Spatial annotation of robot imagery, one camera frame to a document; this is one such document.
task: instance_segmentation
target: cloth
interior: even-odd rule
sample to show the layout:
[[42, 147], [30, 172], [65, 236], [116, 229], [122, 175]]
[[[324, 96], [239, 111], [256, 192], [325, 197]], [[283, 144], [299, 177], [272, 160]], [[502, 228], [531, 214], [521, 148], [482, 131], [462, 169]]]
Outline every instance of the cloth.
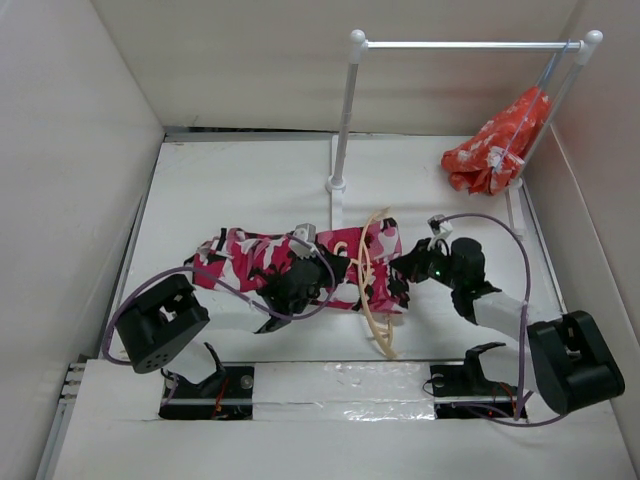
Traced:
[[[529, 110], [539, 91], [538, 87], [530, 88], [509, 108], [485, 123], [475, 137], [444, 153], [441, 165], [450, 173], [449, 183], [453, 188], [468, 189], [469, 193], [496, 195], [518, 175], [524, 164], [522, 158], [535, 140], [551, 107], [549, 97], [540, 92], [533, 108]], [[507, 147], [509, 151], [500, 161]]]
[[[362, 227], [321, 232], [316, 245], [330, 253], [357, 259]], [[192, 259], [194, 267], [229, 283], [242, 292], [259, 290], [269, 278], [283, 274], [298, 258], [291, 250], [285, 235], [249, 233], [240, 228], [222, 229], [220, 235], [203, 243]], [[398, 224], [386, 218], [369, 226], [365, 244], [371, 258], [372, 276], [365, 293], [372, 312], [402, 313], [409, 305], [409, 285], [402, 275], [389, 266], [389, 262], [402, 255]], [[343, 310], [360, 310], [362, 303], [358, 291], [357, 267], [351, 264], [345, 278], [337, 285], [327, 306]], [[193, 283], [203, 288], [224, 290], [201, 274], [194, 274]], [[323, 289], [314, 303], [326, 298], [329, 289]]]

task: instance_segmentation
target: metal frame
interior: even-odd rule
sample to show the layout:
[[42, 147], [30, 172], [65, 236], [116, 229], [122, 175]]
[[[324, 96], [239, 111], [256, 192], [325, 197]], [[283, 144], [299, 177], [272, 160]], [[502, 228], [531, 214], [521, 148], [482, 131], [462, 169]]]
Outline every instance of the metal frame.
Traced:
[[[338, 147], [336, 151], [336, 160], [333, 167], [332, 175], [326, 183], [327, 191], [332, 193], [344, 192], [346, 182], [343, 176], [344, 161], [347, 151], [347, 141], [349, 137], [349, 126], [351, 123], [351, 111], [353, 106], [353, 97], [356, 89], [356, 77], [358, 75], [358, 65], [362, 61], [365, 52], [369, 50], [473, 50], [473, 51], [491, 51], [491, 52], [547, 52], [547, 53], [576, 53], [575, 61], [571, 69], [564, 78], [558, 94], [554, 98], [553, 107], [549, 112], [549, 117], [542, 126], [538, 136], [529, 149], [524, 158], [524, 165], [520, 171], [520, 175], [527, 163], [531, 160], [533, 153], [540, 144], [540, 141], [546, 133], [549, 125], [555, 118], [558, 110], [564, 101], [571, 86], [576, 81], [578, 74], [587, 64], [589, 58], [593, 54], [596, 47], [602, 42], [602, 32], [592, 30], [585, 36], [584, 40], [579, 42], [373, 42], [368, 41], [362, 30], [354, 30], [351, 32], [351, 52], [349, 55], [349, 68], [347, 70], [347, 83], [345, 86], [344, 100], [342, 103], [342, 118], [340, 121], [340, 130], [338, 133]], [[555, 63], [555, 55], [551, 60], [551, 65]]]
[[325, 140], [331, 139], [332, 132], [305, 130], [258, 130], [258, 131], [198, 131], [190, 127], [166, 126], [164, 143], [192, 143], [192, 142], [277, 142], [282, 140]]
[[80, 391], [80, 383], [82, 382], [85, 367], [86, 364], [84, 363], [72, 363], [67, 367], [67, 375], [62, 385], [49, 437], [42, 452], [36, 480], [51, 480], [55, 474], [58, 458], [62, 451], [62, 445], [64, 444], [69, 423], [71, 422], [71, 415]]

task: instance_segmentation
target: white floor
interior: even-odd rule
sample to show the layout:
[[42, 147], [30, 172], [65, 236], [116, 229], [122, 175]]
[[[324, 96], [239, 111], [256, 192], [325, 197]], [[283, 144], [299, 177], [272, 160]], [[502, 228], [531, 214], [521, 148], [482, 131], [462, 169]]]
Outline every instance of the white floor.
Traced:
[[[429, 235], [426, 221], [437, 213], [484, 212], [508, 222], [505, 196], [471, 197], [448, 185], [439, 159], [461, 140], [354, 136], [345, 168], [344, 226], [362, 225], [374, 210], [391, 206], [408, 252]], [[155, 273], [181, 265], [221, 227], [278, 233], [311, 222], [319, 231], [328, 229], [330, 197], [324, 184], [329, 171], [328, 140], [164, 144], [125, 294]], [[454, 236], [482, 243], [490, 281], [521, 296], [524, 267], [513, 240], [484, 220], [459, 220], [454, 227]], [[558, 309], [535, 232], [525, 236], [525, 244], [532, 257], [532, 302]], [[394, 331], [394, 348], [402, 359], [461, 358], [469, 347], [504, 340], [458, 317], [445, 287], [425, 282], [412, 286], [411, 297], [410, 311]], [[226, 293], [199, 290], [198, 298], [209, 309], [211, 323], [171, 365], [176, 370], [193, 368], [203, 341], [229, 362], [383, 358], [357, 313], [328, 309], [278, 332], [253, 335], [265, 316]], [[112, 354], [124, 354], [117, 335]]]
[[[508, 220], [504, 196], [454, 192], [438, 166], [456, 137], [361, 137], [349, 144], [344, 225], [361, 225], [391, 205], [403, 248], [428, 235], [436, 213], [489, 213]], [[125, 293], [153, 274], [180, 265], [220, 227], [283, 232], [312, 222], [329, 228], [331, 140], [165, 144], [153, 180]], [[532, 302], [557, 309], [551, 276], [532, 231]], [[489, 279], [513, 296], [524, 290], [513, 241], [489, 222], [457, 221], [455, 236], [484, 246]], [[355, 313], [329, 312], [268, 335], [227, 327], [260, 325], [264, 317], [224, 293], [199, 291], [210, 326], [172, 365], [193, 381], [211, 373], [208, 340], [226, 362], [259, 363], [255, 419], [175, 422], [157, 417], [163, 379], [91, 361], [85, 371], [55, 480], [128, 478], [425, 479], [635, 478], [604, 402], [552, 426], [525, 429], [485, 420], [433, 421], [420, 390], [424, 363], [383, 360]], [[403, 359], [460, 358], [501, 339], [458, 318], [449, 292], [432, 282], [412, 289], [410, 312], [395, 333]], [[121, 355], [115, 339], [112, 353]], [[310, 360], [323, 362], [304, 363]], [[325, 363], [349, 360], [343, 363]], [[364, 363], [353, 361], [365, 360]], [[535, 421], [552, 414], [534, 396]]]
[[[308, 374], [310, 368], [321, 364], [297, 365]], [[342, 417], [321, 414], [314, 421], [307, 412], [300, 420], [293, 418], [290, 410], [278, 418], [273, 416], [273, 404], [279, 399], [286, 406], [283, 390], [296, 391], [287, 398], [307, 404], [320, 395], [327, 398], [328, 390], [335, 413], [339, 412], [335, 398], [341, 398], [336, 395], [339, 385], [331, 388], [324, 380], [318, 383], [327, 390], [305, 391], [321, 374], [305, 377], [287, 365], [278, 372], [282, 367], [265, 364], [256, 374], [256, 382], [273, 380], [271, 389], [255, 385], [256, 390], [262, 390], [262, 401], [272, 401], [268, 419], [262, 412], [262, 420], [177, 422], [157, 418], [163, 381], [160, 374], [137, 375], [130, 368], [104, 360], [91, 361], [54, 480], [636, 478], [608, 403], [581, 410], [557, 424], [531, 429], [501, 427], [486, 420], [430, 421], [423, 416], [403, 421], [392, 414], [384, 419], [379, 405], [378, 416], [372, 417], [362, 414], [363, 397], [342, 404]], [[335, 372], [329, 373], [327, 378], [339, 379]], [[406, 381], [401, 374], [387, 373], [380, 375], [384, 381], [377, 382], [377, 390], [375, 382], [363, 379], [361, 385], [369, 398], [379, 398], [385, 389], [393, 390], [393, 398], [416, 398], [413, 390], [419, 384]], [[285, 377], [292, 383], [287, 385]], [[411, 385], [412, 391], [403, 391], [402, 387]], [[430, 400], [423, 397], [423, 401], [423, 412], [432, 412]]]

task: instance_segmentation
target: orange fabric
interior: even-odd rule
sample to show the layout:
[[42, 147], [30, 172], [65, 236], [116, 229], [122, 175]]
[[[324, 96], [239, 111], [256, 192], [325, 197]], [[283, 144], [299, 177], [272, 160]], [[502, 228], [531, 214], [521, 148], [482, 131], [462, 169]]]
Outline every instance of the orange fabric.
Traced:
[[518, 175], [522, 158], [549, 114], [551, 103], [544, 92], [538, 96], [501, 162], [500, 157], [538, 91], [538, 87], [530, 88], [509, 108], [485, 123], [475, 137], [444, 153], [441, 165], [450, 173], [449, 183], [453, 188], [496, 195]]

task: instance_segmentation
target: white pole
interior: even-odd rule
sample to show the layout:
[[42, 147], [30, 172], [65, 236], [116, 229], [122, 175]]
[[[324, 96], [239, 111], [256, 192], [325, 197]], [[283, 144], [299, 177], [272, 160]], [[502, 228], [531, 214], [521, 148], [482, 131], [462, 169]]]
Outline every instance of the white pole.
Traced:
[[485, 52], [579, 52], [582, 42], [367, 42], [368, 50], [481, 50]]
[[602, 35], [602, 32], [600, 32], [599, 30], [591, 30], [585, 36], [584, 41], [582, 42], [583, 46], [580, 49], [580, 52], [578, 52], [578, 54], [576, 55], [576, 59], [573, 62], [573, 65], [571, 65], [571, 68], [569, 69], [567, 76], [562, 81], [562, 85], [560, 86], [560, 90], [558, 91], [556, 98], [553, 99], [553, 106], [551, 107], [549, 116], [547, 117], [547, 120], [544, 122], [544, 124], [542, 125], [542, 128], [538, 132], [538, 136], [533, 141], [531, 148], [529, 148], [529, 151], [525, 155], [524, 165], [522, 165], [522, 168], [520, 169], [520, 173], [513, 180], [514, 185], [517, 185], [519, 183], [518, 179], [522, 176], [524, 169], [526, 168], [527, 164], [531, 161], [531, 157], [533, 157], [533, 154], [535, 153], [536, 149], [540, 145], [540, 142], [542, 141], [544, 134], [547, 132], [547, 130], [549, 129], [549, 126], [551, 125], [551, 122], [553, 121], [556, 114], [558, 113], [558, 110], [560, 109], [560, 105], [562, 105], [562, 102], [566, 98], [567, 93], [569, 93], [571, 86], [574, 84], [574, 82], [578, 78], [578, 74], [580, 73], [582, 68], [587, 64], [587, 62], [591, 58], [591, 55], [593, 55], [593, 52], [595, 51], [596, 47], [602, 42], [602, 39], [603, 39], [603, 35]]
[[342, 101], [342, 117], [338, 132], [338, 148], [336, 149], [336, 162], [333, 167], [333, 175], [327, 180], [326, 188], [329, 192], [340, 190], [344, 192], [347, 187], [342, 173], [344, 171], [344, 158], [347, 153], [347, 140], [349, 138], [349, 125], [351, 124], [351, 109], [353, 96], [356, 91], [356, 77], [358, 65], [362, 54], [367, 50], [367, 38], [362, 30], [351, 32], [351, 53], [349, 54], [349, 69], [347, 70], [347, 84]]

